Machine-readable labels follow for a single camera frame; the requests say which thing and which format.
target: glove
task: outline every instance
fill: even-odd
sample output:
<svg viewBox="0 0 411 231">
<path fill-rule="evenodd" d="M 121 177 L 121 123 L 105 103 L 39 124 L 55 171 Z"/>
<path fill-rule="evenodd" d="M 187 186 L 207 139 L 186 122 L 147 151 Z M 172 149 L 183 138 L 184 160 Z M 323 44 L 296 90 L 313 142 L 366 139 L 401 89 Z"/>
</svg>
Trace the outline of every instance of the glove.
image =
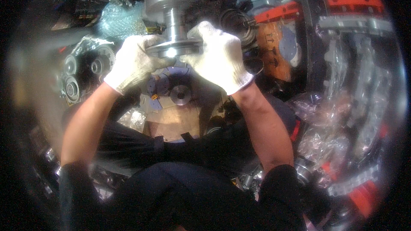
<svg viewBox="0 0 411 231">
<path fill-rule="evenodd" d="M 187 36 L 203 40 L 203 53 L 180 56 L 180 61 L 190 64 L 203 78 L 219 85 L 227 95 L 239 91 L 253 80 L 243 64 L 239 38 L 201 22 Z"/>
<path fill-rule="evenodd" d="M 157 69 L 167 67 L 170 62 L 149 56 L 146 49 L 163 42 L 159 35 L 130 36 L 116 54 L 113 69 L 104 78 L 104 81 L 120 94 L 130 87 L 147 80 L 150 74 Z"/>
</svg>

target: gear assembly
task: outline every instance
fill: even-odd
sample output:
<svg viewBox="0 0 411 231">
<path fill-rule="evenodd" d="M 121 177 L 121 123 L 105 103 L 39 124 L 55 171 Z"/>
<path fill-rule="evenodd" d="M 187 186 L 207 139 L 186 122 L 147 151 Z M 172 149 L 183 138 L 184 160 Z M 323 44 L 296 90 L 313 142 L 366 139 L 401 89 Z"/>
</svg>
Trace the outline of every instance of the gear assembly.
<svg viewBox="0 0 411 231">
<path fill-rule="evenodd" d="M 400 57 L 386 48 L 396 42 L 381 0 L 55 3 L 64 9 L 69 1 L 76 9 L 76 24 L 93 29 L 59 50 L 58 80 L 63 83 L 59 93 L 68 105 L 84 102 L 104 82 L 125 38 L 153 34 L 163 40 L 146 53 L 167 61 L 168 67 L 139 84 L 146 100 L 140 106 L 146 103 L 159 111 L 196 100 L 193 84 L 198 75 L 182 56 L 203 53 L 203 41 L 188 31 L 208 21 L 239 38 L 244 66 L 257 86 L 286 102 L 296 115 L 291 141 L 307 219 L 317 229 L 344 230 L 356 219 L 370 216 L 378 198 L 377 159 L 389 130 L 387 106 L 395 84 L 393 67 L 386 62 Z M 163 98 L 172 103 L 166 105 Z M 232 181 L 258 199 L 262 172 L 257 162 Z M 115 173 L 99 170 L 95 175 L 104 176 L 99 192 L 118 187 L 104 188 L 105 176 Z"/>
</svg>

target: person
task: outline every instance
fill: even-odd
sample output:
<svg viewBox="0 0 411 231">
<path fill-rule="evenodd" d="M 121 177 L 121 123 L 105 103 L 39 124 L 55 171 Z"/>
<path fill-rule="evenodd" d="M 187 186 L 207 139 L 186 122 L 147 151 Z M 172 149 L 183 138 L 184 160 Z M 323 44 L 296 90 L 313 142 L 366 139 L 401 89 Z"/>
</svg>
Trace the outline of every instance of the person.
<svg viewBox="0 0 411 231">
<path fill-rule="evenodd" d="M 290 127 L 286 128 L 290 125 L 286 121 L 284 125 L 253 75 L 245 70 L 240 40 L 209 22 L 198 24 L 188 37 L 202 39 L 203 50 L 180 56 L 180 60 L 232 96 L 246 127 L 240 123 L 201 139 L 171 144 L 116 126 L 108 120 L 116 99 L 168 64 L 145 53 L 147 47 L 161 42 L 160 36 L 127 38 L 104 83 L 70 116 L 65 129 L 59 187 L 65 229 L 306 229 Z M 238 166 L 244 159 L 236 157 L 237 153 L 256 155 L 262 164 L 258 201 L 228 177 L 241 171 Z M 88 166 L 104 158 L 111 159 L 106 162 L 110 167 L 120 166 L 119 172 L 131 170 L 131 177 L 101 202 Z"/>
</svg>

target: black sleeve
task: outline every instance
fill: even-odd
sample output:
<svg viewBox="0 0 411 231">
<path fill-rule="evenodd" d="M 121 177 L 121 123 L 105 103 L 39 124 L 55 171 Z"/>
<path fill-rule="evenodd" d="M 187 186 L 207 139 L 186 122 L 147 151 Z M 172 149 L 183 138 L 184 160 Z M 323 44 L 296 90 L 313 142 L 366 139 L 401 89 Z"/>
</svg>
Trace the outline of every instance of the black sleeve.
<svg viewBox="0 0 411 231">
<path fill-rule="evenodd" d="M 64 230 L 96 230 L 101 223 L 97 191 L 82 162 L 66 164 L 60 175 L 60 209 Z"/>
<path fill-rule="evenodd" d="M 297 172 L 288 165 L 280 165 L 268 172 L 261 183 L 259 203 L 275 213 L 277 220 L 289 223 L 292 230 L 306 230 L 302 218 Z"/>
</svg>

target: metal shaft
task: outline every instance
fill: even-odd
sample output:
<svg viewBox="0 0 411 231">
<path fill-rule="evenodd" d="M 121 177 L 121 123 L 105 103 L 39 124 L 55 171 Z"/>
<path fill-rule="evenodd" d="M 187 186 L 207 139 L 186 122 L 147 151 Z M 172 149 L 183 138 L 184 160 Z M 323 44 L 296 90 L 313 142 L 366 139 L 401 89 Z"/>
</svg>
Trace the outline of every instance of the metal shaft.
<svg viewBox="0 0 411 231">
<path fill-rule="evenodd" d="M 187 39 L 184 12 L 177 8 L 169 8 L 164 12 L 164 21 L 167 25 L 167 36 L 170 41 Z"/>
</svg>

